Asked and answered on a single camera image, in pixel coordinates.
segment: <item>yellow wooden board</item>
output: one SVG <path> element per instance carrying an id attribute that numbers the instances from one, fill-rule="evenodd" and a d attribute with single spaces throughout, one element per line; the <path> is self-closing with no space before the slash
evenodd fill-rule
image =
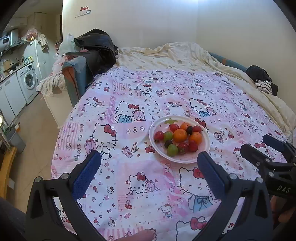
<path id="1" fill-rule="evenodd" d="M 7 192 L 7 186 L 8 186 L 8 180 L 9 180 L 9 173 L 11 169 L 11 165 L 13 162 L 13 159 L 15 157 L 15 154 L 17 152 L 16 147 L 12 147 L 11 152 L 8 150 L 6 151 L 4 155 L 4 159 L 1 165 L 0 170 L 0 197 L 6 199 L 6 192 Z"/>

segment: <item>washing machine door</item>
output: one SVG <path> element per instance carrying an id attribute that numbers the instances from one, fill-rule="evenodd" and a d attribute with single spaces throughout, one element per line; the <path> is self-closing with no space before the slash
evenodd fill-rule
<path id="1" fill-rule="evenodd" d="M 28 90 L 31 90 L 35 87 L 36 81 L 31 72 L 26 73 L 24 78 L 24 85 Z"/>

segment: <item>blue gripper pad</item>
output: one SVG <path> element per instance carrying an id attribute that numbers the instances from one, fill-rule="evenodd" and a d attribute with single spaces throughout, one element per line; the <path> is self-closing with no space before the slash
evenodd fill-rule
<path id="1" fill-rule="evenodd" d="M 201 152 L 197 157 L 197 165 L 211 188 L 215 198 L 223 200 L 225 191 L 228 188 L 229 180 L 227 172 L 217 165 L 209 154 L 205 151 Z"/>
<path id="2" fill-rule="evenodd" d="M 282 141 L 275 139 L 274 137 L 271 137 L 267 134 L 263 136 L 263 142 L 276 151 L 281 152 L 285 150 L 284 143 Z"/>
<path id="3" fill-rule="evenodd" d="M 72 197 L 74 200 L 82 198 L 86 193 L 93 177 L 98 171 L 101 165 L 101 154 L 98 151 L 92 150 L 86 157 L 83 163 L 78 164 L 71 172 L 71 177 L 76 179 L 73 181 L 72 186 Z"/>

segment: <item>pink bedding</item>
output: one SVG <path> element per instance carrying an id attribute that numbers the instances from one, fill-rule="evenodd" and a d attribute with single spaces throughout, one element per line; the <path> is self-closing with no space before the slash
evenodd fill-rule
<path id="1" fill-rule="evenodd" d="M 96 78 L 70 113 L 52 160 L 52 178 L 58 178 L 91 150 L 101 153 L 101 167 L 78 203 L 106 240 L 142 229 L 153 229 L 154 240 L 192 240 L 220 203 L 196 164 L 170 162 L 150 145 L 149 127 L 164 115 L 187 116 L 203 125 L 213 160 L 242 179 L 258 176 L 240 156 L 242 144 L 285 162 L 262 137 L 286 137 L 222 74 L 111 69 Z M 233 227 L 242 201 L 225 232 Z M 57 207 L 72 230 L 58 202 Z"/>

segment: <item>metal bolt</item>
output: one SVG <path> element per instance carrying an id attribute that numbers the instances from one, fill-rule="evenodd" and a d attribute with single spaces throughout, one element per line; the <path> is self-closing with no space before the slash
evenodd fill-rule
<path id="1" fill-rule="evenodd" d="M 258 177 L 258 178 L 257 178 L 257 181 L 258 181 L 259 183 L 262 183 L 262 182 L 263 182 L 263 178 L 262 178 L 262 177 Z"/>
<path id="2" fill-rule="evenodd" d="M 40 182 L 40 181 L 41 181 L 41 177 L 36 177 L 34 181 L 35 181 L 36 183 Z"/>
<path id="3" fill-rule="evenodd" d="M 61 175 L 61 178 L 62 178 L 63 180 L 67 179 L 68 177 L 69 177 L 69 174 L 68 174 L 68 173 L 63 173 L 63 174 Z"/>
<path id="4" fill-rule="evenodd" d="M 230 179 L 235 180 L 237 179 L 237 175 L 235 175 L 234 173 L 230 173 L 229 174 Z"/>

